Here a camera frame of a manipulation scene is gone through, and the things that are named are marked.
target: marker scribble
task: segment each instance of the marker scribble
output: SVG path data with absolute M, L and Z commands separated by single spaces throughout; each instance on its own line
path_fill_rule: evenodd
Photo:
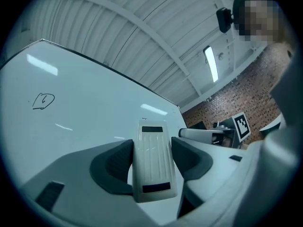
M 45 109 L 48 105 L 50 105 L 55 99 L 53 94 L 49 93 L 39 93 L 33 103 L 33 109 Z

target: ceiling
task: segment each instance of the ceiling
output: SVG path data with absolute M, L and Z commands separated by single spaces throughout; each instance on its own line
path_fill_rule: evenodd
M 131 77 L 185 112 L 233 80 L 262 51 L 232 29 L 220 32 L 215 13 L 221 7 L 231 9 L 232 3 L 34 0 L 11 32 L 6 58 L 43 38 Z M 217 62 L 215 83 L 203 54 L 208 45 Z

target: brick wall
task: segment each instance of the brick wall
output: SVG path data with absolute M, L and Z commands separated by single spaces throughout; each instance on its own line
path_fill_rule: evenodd
M 185 112 L 183 117 L 187 126 L 203 121 L 206 128 L 210 129 L 214 122 L 245 112 L 251 135 L 244 143 L 261 140 L 259 130 L 280 114 L 269 92 L 288 63 L 286 45 L 268 46 L 237 79 L 212 95 L 209 102 L 202 102 Z

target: black rubber pad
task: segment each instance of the black rubber pad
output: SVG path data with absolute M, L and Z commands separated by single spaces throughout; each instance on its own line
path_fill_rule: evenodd
M 63 190 L 63 187 L 64 184 L 62 183 L 49 183 L 37 197 L 36 203 L 45 208 L 47 211 L 51 211 L 61 191 Z
M 145 185 L 143 186 L 143 193 L 147 192 L 159 192 L 170 189 L 170 183 L 161 183 L 155 185 Z
M 133 153 L 133 140 L 126 140 L 97 155 L 89 167 L 92 179 L 108 193 L 132 195 L 133 187 L 127 184 L 127 176 Z
M 233 156 L 230 157 L 230 159 L 235 160 L 235 161 L 241 161 L 242 157 L 233 155 Z
M 163 128 L 153 126 L 142 126 L 142 132 L 163 132 Z
M 185 182 L 201 178 L 213 165 L 213 159 L 208 153 L 177 137 L 171 137 L 171 151 Z

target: black slot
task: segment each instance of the black slot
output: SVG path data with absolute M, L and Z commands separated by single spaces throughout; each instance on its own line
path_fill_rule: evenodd
M 161 183 L 155 185 L 145 185 L 142 187 L 143 193 L 147 192 L 159 192 L 170 189 L 170 183 Z
M 142 126 L 142 132 L 163 132 L 163 128 L 153 126 Z
M 38 203 L 41 207 L 43 207 L 47 211 L 51 211 L 63 187 L 64 184 L 62 183 L 56 183 L 56 182 L 49 183 L 37 197 L 36 203 Z
M 242 160 L 242 157 L 233 155 L 233 156 L 230 157 L 230 159 L 240 162 Z
M 183 197 L 182 205 L 178 214 L 178 218 L 188 214 L 189 212 L 193 211 L 195 209 L 194 205 L 191 204 L 190 201 L 188 201 L 187 197 Z

